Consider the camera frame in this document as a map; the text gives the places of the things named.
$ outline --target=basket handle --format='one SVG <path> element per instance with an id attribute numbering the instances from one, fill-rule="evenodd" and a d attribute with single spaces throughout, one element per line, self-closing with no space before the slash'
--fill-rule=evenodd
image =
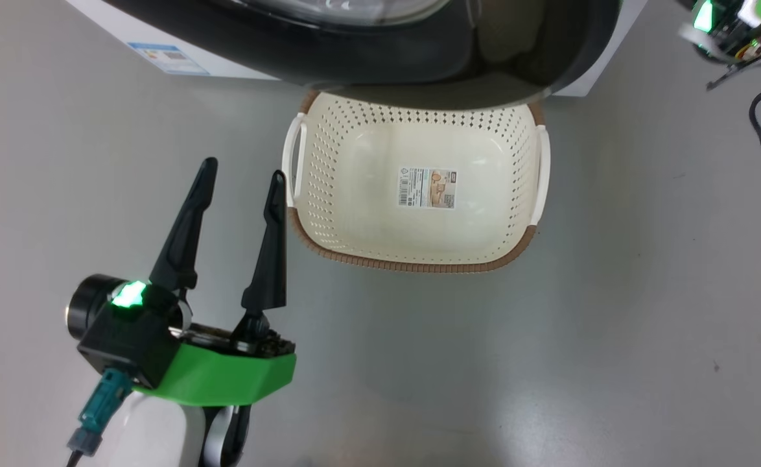
<path id="1" fill-rule="evenodd" d="M 297 180 L 292 181 L 292 160 L 294 159 L 294 143 L 297 141 L 297 134 L 300 133 L 300 148 L 297 154 Z M 300 196 L 301 183 L 303 182 L 303 159 L 306 156 L 306 135 L 309 128 L 306 125 L 306 114 L 300 112 L 291 121 L 288 127 L 288 133 L 285 136 L 285 145 L 283 145 L 283 174 L 288 178 L 285 184 L 285 202 L 290 208 L 294 207 L 294 198 Z"/>
<path id="2" fill-rule="evenodd" d="M 537 125 L 537 133 L 539 135 L 541 154 L 539 154 L 537 203 L 535 203 L 533 215 L 531 215 L 531 225 L 539 224 L 541 213 L 544 210 L 544 201 L 547 198 L 547 188 L 550 185 L 550 136 L 547 135 L 547 129 L 544 125 Z"/>

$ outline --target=brown basket rim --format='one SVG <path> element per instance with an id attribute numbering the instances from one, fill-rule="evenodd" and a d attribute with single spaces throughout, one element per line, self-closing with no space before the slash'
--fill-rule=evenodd
<path id="1" fill-rule="evenodd" d="M 305 99 L 303 99 L 303 103 L 300 104 L 300 113 L 307 114 L 309 110 L 312 108 L 312 104 L 314 104 L 314 101 L 316 100 L 316 98 L 318 98 L 318 95 L 320 95 L 320 91 L 310 91 L 309 94 L 306 94 Z M 531 113 L 533 115 L 533 121 L 535 122 L 535 124 L 544 125 L 544 114 L 543 114 L 543 111 L 541 110 L 541 103 L 534 102 L 532 104 L 528 104 L 528 107 L 531 110 Z M 536 225 L 528 225 L 528 227 L 525 228 L 525 233 L 522 235 L 522 239 L 519 239 L 519 242 L 516 243 L 516 246 L 513 247 L 513 249 L 507 252 L 507 254 L 505 254 L 504 256 L 494 259 L 493 261 L 490 261 L 488 263 L 475 263 L 475 264 L 401 263 L 398 261 L 384 261 L 380 259 L 372 259 L 370 257 L 356 256 L 353 254 L 343 254 L 342 252 L 336 252 L 328 248 L 324 248 L 318 245 L 309 236 L 309 233 L 306 232 L 305 228 L 303 228 L 303 223 L 300 221 L 300 214 L 298 213 L 297 208 L 288 208 L 286 211 L 288 214 L 288 218 L 291 219 L 291 225 L 292 227 L 294 227 L 294 231 L 297 233 L 297 236 L 300 238 L 300 241 L 303 242 L 303 244 L 306 245 L 307 248 L 309 248 L 316 254 L 319 254 L 321 257 L 333 259 L 340 263 L 354 264 L 356 266 L 364 266 L 366 268 L 387 269 L 390 271 L 403 271 L 403 272 L 470 273 L 470 272 L 493 271 L 493 270 L 502 268 L 503 266 L 506 266 L 508 263 L 511 263 L 511 261 L 516 259 L 520 254 L 522 254 L 522 252 L 525 251 L 525 249 L 531 243 L 531 240 L 533 239 L 535 231 L 537 230 Z"/>

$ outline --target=laundry basket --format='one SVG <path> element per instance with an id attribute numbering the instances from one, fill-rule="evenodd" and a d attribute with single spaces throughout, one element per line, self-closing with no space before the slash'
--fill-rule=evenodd
<path id="1" fill-rule="evenodd" d="M 283 172 L 289 219 L 323 257 L 483 272 L 528 247 L 550 142 L 538 106 L 433 112 L 312 93 L 288 129 Z"/>

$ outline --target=glowing green led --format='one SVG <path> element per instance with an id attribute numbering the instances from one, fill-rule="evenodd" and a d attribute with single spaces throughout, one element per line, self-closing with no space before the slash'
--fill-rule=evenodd
<path id="1" fill-rule="evenodd" d="M 695 29 L 700 29 L 706 33 L 709 33 L 710 30 L 712 30 L 713 10 L 712 0 L 706 0 L 706 2 L 700 6 L 700 11 L 697 12 L 697 18 L 694 18 Z"/>
<path id="2" fill-rule="evenodd" d="M 119 295 L 113 297 L 113 305 L 122 308 L 141 305 L 141 293 L 144 292 L 145 287 L 147 287 L 147 284 L 142 281 L 133 281 L 132 283 L 126 284 L 119 291 Z"/>

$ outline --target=teal connector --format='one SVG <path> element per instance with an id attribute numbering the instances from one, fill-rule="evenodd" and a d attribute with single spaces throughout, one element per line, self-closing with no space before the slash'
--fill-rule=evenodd
<path id="1" fill-rule="evenodd" d="M 67 448 L 83 455 L 94 455 L 101 444 L 101 434 L 107 428 L 107 423 L 130 395 L 133 384 L 132 378 L 126 373 L 111 368 L 105 370 L 99 385 L 78 416 L 81 428 L 75 429 Z"/>

